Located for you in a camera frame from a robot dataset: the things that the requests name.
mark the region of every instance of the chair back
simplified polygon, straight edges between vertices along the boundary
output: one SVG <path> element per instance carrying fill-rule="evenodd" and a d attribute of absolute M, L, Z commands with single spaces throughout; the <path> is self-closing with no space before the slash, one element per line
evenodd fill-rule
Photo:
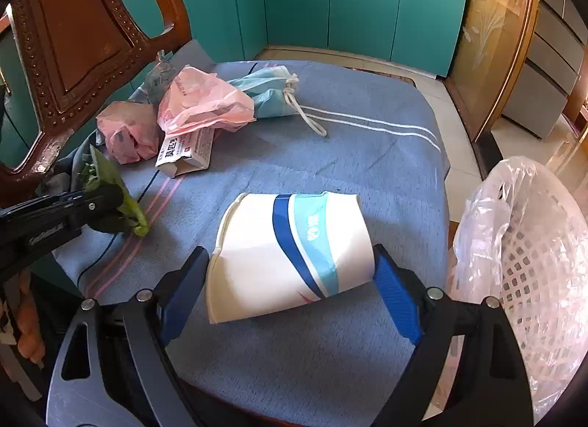
<path fill-rule="evenodd" d="M 164 32 L 147 37 L 122 0 L 12 0 L 8 11 L 39 134 L 16 168 L 0 164 L 0 207 L 29 199 L 61 148 L 157 52 L 190 39 L 182 0 L 156 0 Z"/>

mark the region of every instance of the cabinet handle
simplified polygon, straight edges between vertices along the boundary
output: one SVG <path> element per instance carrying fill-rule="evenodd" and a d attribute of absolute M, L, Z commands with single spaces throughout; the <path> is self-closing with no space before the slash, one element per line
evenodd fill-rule
<path fill-rule="evenodd" d="M 0 85 L 4 85 L 6 87 L 6 94 L 10 95 L 12 92 L 10 91 L 10 87 L 8 86 L 8 82 L 6 78 L 4 78 L 4 74 L 2 73 L 2 67 L 0 67 Z"/>

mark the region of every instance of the tile floor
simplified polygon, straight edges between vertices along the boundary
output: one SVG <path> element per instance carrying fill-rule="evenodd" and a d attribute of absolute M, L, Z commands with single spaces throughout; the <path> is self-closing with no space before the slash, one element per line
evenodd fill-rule
<path fill-rule="evenodd" d="M 409 71 L 395 64 L 376 59 L 354 57 L 350 54 L 326 50 L 267 49 L 258 56 L 258 60 L 312 60 L 342 67 L 363 68 L 407 76 L 413 79 L 416 88 L 420 90 L 433 109 L 451 165 L 448 177 L 445 180 L 449 218 L 451 221 L 461 219 L 465 201 L 480 184 L 481 178 L 466 131 L 443 83 L 431 78 L 431 75 L 424 72 Z"/>

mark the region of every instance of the crushed white paper cup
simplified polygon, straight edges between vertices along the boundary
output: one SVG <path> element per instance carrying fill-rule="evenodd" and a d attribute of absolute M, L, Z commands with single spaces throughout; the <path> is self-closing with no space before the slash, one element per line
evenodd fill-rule
<path fill-rule="evenodd" d="M 373 278 L 357 195 L 243 193 L 220 225 L 207 272 L 213 324 L 301 306 Z"/>

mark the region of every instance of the crumpled pink plastic wrapper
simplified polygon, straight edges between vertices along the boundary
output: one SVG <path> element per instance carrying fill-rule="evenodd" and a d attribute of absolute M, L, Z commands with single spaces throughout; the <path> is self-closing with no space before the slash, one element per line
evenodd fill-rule
<path fill-rule="evenodd" d="M 149 160 L 158 153 L 159 129 L 152 105 L 112 102 L 96 116 L 108 153 L 121 163 Z"/>
<path fill-rule="evenodd" d="M 157 121 L 166 137 L 204 127 L 237 131 L 255 121 L 254 101 L 216 74 L 186 65 L 159 104 Z"/>

